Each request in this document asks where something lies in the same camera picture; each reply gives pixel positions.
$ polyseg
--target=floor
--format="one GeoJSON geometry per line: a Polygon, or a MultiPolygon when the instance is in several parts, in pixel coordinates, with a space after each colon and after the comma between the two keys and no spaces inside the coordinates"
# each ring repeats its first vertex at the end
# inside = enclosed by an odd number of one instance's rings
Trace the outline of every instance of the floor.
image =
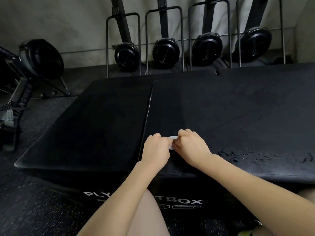
{"type": "MultiPolygon", "coordinates": [[[[125,75],[119,73],[115,66],[110,68],[110,73],[110,77],[125,75]]],[[[105,66],[66,69],[63,75],[73,95],[80,94],[93,80],[105,77],[105,66]]],[[[49,91],[51,90],[39,86],[33,95],[36,97],[49,91]]],[[[7,94],[0,95],[0,105],[5,104],[9,98],[7,94]]],[[[93,214],[95,209],[70,201],[14,168],[14,162],[75,98],[31,100],[28,104],[30,110],[25,111],[21,119],[23,132],[16,152],[0,151],[0,235],[76,235],[93,214]]]]}

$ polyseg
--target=bare skin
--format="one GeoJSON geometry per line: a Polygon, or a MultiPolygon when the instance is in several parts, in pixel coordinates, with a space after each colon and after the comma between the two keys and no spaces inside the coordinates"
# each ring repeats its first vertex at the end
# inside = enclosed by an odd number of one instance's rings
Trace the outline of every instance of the bare skin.
{"type": "MultiPolygon", "coordinates": [[[[168,146],[172,142],[159,133],[149,136],[144,144],[142,160],[78,236],[126,236],[149,183],[169,159],[168,146]]],[[[212,154],[204,140],[189,129],[178,132],[173,147],[188,164],[230,191],[274,236],[315,235],[315,204],[311,201],[212,154]]],[[[165,230],[165,226],[161,227],[161,232],[156,235],[167,235],[165,230]]]]}

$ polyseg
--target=white lettering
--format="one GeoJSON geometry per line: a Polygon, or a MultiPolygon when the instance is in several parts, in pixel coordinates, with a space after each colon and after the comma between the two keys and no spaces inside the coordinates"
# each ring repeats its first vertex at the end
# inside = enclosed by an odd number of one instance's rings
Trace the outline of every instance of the white lettering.
{"type": "Polygon", "coordinates": [[[93,194],[95,194],[98,197],[104,197],[104,195],[98,195],[97,193],[93,192],[93,194]]]}
{"type": "Polygon", "coordinates": [[[172,201],[172,202],[176,202],[176,198],[175,197],[166,197],[167,201],[172,201]]]}
{"type": "Polygon", "coordinates": [[[92,195],[93,193],[91,193],[91,192],[83,192],[84,194],[86,194],[87,196],[90,196],[90,195],[92,195]]]}
{"type": "Polygon", "coordinates": [[[178,199],[178,202],[180,202],[182,204],[189,204],[190,200],[188,200],[188,199],[178,199]]]}
{"type": "Polygon", "coordinates": [[[155,196],[158,197],[159,200],[162,200],[162,198],[164,198],[165,196],[155,196]]]}
{"type": "Polygon", "coordinates": [[[111,193],[104,193],[104,192],[101,192],[101,194],[104,194],[104,195],[106,195],[107,197],[109,197],[109,195],[111,194],[111,193]]]}
{"type": "Polygon", "coordinates": [[[194,204],[194,203],[199,203],[199,204],[202,204],[202,203],[200,203],[200,201],[202,201],[202,199],[201,200],[192,200],[193,202],[191,203],[191,204],[194,204]]]}

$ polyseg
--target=concrete wall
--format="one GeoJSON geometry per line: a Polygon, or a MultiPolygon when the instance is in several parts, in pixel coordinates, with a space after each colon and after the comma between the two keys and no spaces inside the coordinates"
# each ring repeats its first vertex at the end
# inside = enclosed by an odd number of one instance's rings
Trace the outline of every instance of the concrete wall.
{"type": "MultiPolygon", "coordinates": [[[[141,17],[141,41],[145,43],[144,16],[146,11],[157,7],[157,0],[123,0],[125,11],[138,12],[141,17]]],[[[167,0],[168,6],[179,5],[184,15],[184,38],[188,38],[187,12],[194,2],[204,0],[167,0]]],[[[232,32],[236,32],[235,2],[231,4],[232,32]]],[[[283,0],[284,26],[286,39],[293,33],[293,27],[305,7],[307,0],[283,0]]],[[[244,29],[252,0],[241,4],[241,30],[244,29]]],[[[105,21],[111,15],[110,0],[0,0],[0,45],[16,52],[17,46],[27,39],[43,38],[53,44],[62,57],[65,67],[92,66],[106,63],[105,58],[105,21]]],[[[279,24],[278,0],[269,0],[262,26],[277,28],[279,24]]],[[[169,34],[180,39],[179,11],[168,12],[169,34]]],[[[196,7],[193,12],[192,37],[201,33],[203,7],[196,7]]],[[[158,13],[149,15],[149,43],[160,38],[158,13]]],[[[137,39],[137,18],[128,18],[128,25],[133,42],[137,39]]],[[[215,8],[213,31],[227,33],[227,11],[225,3],[218,3],[215,8]]],[[[280,31],[274,30],[271,48],[280,48],[280,31]]],[[[222,38],[227,44],[227,37],[222,38]]],[[[109,44],[121,42],[117,24],[110,22],[109,44]]],[[[150,58],[153,44],[150,44],[150,58]]],[[[145,46],[141,49],[145,61],[145,46]]],[[[109,63],[114,63],[114,51],[110,49],[109,63]]]]}
{"type": "Polygon", "coordinates": [[[295,29],[296,60],[315,62],[315,0],[308,0],[295,29]]]}

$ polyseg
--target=rowing machine flywheel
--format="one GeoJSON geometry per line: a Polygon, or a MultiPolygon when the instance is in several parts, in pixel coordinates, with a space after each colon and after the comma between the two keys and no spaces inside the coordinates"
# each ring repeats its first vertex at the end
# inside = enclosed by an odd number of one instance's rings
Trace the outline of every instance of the rowing machine flywheel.
{"type": "MultiPolygon", "coordinates": [[[[251,62],[259,58],[268,50],[271,43],[271,33],[264,27],[253,27],[241,35],[241,60],[242,63],[251,62]]],[[[232,60],[238,62],[238,42],[232,54],[232,60]]]]}
{"type": "Polygon", "coordinates": [[[61,55],[44,39],[22,43],[19,46],[19,57],[32,74],[44,79],[58,79],[64,71],[61,55]]]}
{"type": "Polygon", "coordinates": [[[195,66],[208,66],[218,59],[222,52],[222,40],[218,33],[199,35],[192,46],[192,62],[195,66]]]}
{"type": "Polygon", "coordinates": [[[115,60],[123,71],[136,71],[139,68],[139,49],[133,43],[122,43],[116,47],[115,60]]]}
{"type": "Polygon", "coordinates": [[[159,68],[169,69],[179,61],[179,46],[174,38],[165,37],[155,42],[152,55],[159,68]]]}

